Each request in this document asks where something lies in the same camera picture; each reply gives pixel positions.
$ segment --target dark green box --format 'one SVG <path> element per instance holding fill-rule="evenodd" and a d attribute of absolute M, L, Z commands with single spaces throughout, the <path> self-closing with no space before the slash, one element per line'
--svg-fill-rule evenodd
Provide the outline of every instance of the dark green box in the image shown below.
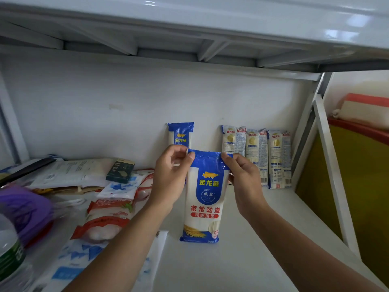
<path fill-rule="evenodd" d="M 131 171 L 134 169 L 135 162 L 117 159 L 112 166 L 111 170 L 108 172 L 105 180 L 115 181 L 120 183 L 128 183 L 131 177 Z"/>

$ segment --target red and white package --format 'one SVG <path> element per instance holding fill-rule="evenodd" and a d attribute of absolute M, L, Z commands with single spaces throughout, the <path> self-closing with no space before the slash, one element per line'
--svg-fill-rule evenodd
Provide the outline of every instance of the red and white package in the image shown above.
<path fill-rule="evenodd" d="M 151 193 L 151 188 L 153 187 L 154 169 L 138 170 L 137 173 L 143 174 L 145 172 L 148 172 L 149 174 L 137 188 L 137 192 L 135 194 L 136 201 L 143 201 L 147 199 Z"/>
<path fill-rule="evenodd" d="M 83 226 L 77 226 L 71 239 L 102 242 L 112 240 L 134 216 L 132 200 L 99 199 L 91 202 Z"/>

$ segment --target blue noodle package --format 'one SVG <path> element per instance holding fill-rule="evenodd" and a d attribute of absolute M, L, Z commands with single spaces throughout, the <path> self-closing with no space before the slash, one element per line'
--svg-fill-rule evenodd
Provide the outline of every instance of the blue noodle package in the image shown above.
<path fill-rule="evenodd" d="M 191 151 L 196 157 L 186 180 L 185 220 L 180 240 L 217 243 L 230 169 L 221 159 L 221 152 L 189 149 L 188 153 Z"/>
<path fill-rule="evenodd" d="M 193 122 L 188 123 L 167 123 L 169 131 L 169 145 L 182 144 L 191 147 L 193 133 Z"/>

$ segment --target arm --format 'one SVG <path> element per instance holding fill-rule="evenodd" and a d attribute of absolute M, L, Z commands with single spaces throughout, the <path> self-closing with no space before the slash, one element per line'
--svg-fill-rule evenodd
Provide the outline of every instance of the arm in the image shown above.
<path fill-rule="evenodd" d="M 257 167 L 245 157 L 222 155 L 231 169 L 236 204 L 301 292 L 383 291 L 339 261 L 279 216 L 266 202 Z"/>
<path fill-rule="evenodd" d="M 157 160 L 153 189 L 142 210 L 63 292 L 128 292 L 143 266 L 163 219 L 172 210 L 185 183 L 194 153 L 169 146 Z"/>

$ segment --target green bottle label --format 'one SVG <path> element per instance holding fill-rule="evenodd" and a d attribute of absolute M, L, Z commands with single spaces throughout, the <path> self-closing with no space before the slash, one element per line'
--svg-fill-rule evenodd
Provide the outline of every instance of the green bottle label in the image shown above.
<path fill-rule="evenodd" d="M 25 257 L 23 246 L 17 240 L 11 249 L 0 256 L 0 282 L 17 270 Z"/>

